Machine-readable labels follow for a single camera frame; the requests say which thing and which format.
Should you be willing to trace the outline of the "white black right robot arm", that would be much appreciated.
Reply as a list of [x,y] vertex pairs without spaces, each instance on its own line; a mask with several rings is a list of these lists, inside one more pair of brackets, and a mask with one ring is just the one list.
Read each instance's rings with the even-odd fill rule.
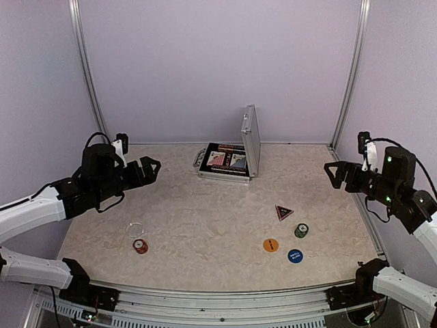
[[[397,218],[406,231],[436,257],[436,200],[424,190],[414,188],[417,158],[399,146],[384,151],[381,172],[363,164],[336,161],[324,165],[335,189],[362,193],[385,206],[388,217]],[[436,288],[412,279],[379,258],[356,270],[349,296],[364,303],[374,295],[384,295],[422,316],[430,327],[436,326]]]

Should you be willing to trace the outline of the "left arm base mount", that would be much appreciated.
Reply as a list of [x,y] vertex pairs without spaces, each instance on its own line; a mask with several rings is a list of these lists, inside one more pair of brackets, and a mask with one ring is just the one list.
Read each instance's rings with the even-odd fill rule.
[[95,310],[115,311],[119,299],[119,291],[88,284],[82,287],[68,287],[59,291],[59,298]]

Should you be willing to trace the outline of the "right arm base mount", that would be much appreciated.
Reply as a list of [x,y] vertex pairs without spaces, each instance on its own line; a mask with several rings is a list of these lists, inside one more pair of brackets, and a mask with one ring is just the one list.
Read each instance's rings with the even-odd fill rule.
[[356,284],[333,286],[326,291],[330,311],[341,310],[358,305]]

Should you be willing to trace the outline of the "aluminium poker set case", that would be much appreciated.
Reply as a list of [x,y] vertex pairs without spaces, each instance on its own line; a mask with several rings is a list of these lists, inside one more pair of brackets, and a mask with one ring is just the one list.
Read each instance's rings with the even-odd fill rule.
[[[200,151],[194,162],[194,165],[198,167],[198,177],[241,183],[249,183],[252,178],[257,177],[259,173],[261,141],[255,105],[248,105],[246,107],[242,119],[241,135],[241,145],[209,143],[205,149]],[[222,165],[207,166],[207,160],[211,151],[226,153]],[[246,169],[230,167],[232,154],[243,154],[246,156]]]

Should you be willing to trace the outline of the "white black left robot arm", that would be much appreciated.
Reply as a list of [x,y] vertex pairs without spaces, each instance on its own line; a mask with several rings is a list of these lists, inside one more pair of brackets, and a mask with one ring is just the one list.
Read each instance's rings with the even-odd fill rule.
[[[148,156],[128,162],[128,136],[114,141],[87,141],[80,167],[71,177],[45,184],[39,191],[1,207],[1,242],[48,223],[70,220],[89,210],[103,213],[101,203],[154,183],[160,161]],[[1,281],[36,284],[59,289],[59,298],[97,310],[113,311],[118,291],[91,284],[85,269],[74,259],[47,260],[1,248]]]

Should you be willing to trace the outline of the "red poker chip stack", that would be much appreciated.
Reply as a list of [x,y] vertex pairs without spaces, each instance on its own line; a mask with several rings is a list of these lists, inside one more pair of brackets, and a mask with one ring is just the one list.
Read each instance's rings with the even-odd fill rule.
[[138,254],[146,254],[148,251],[147,243],[143,239],[140,239],[140,238],[134,240],[132,246]]

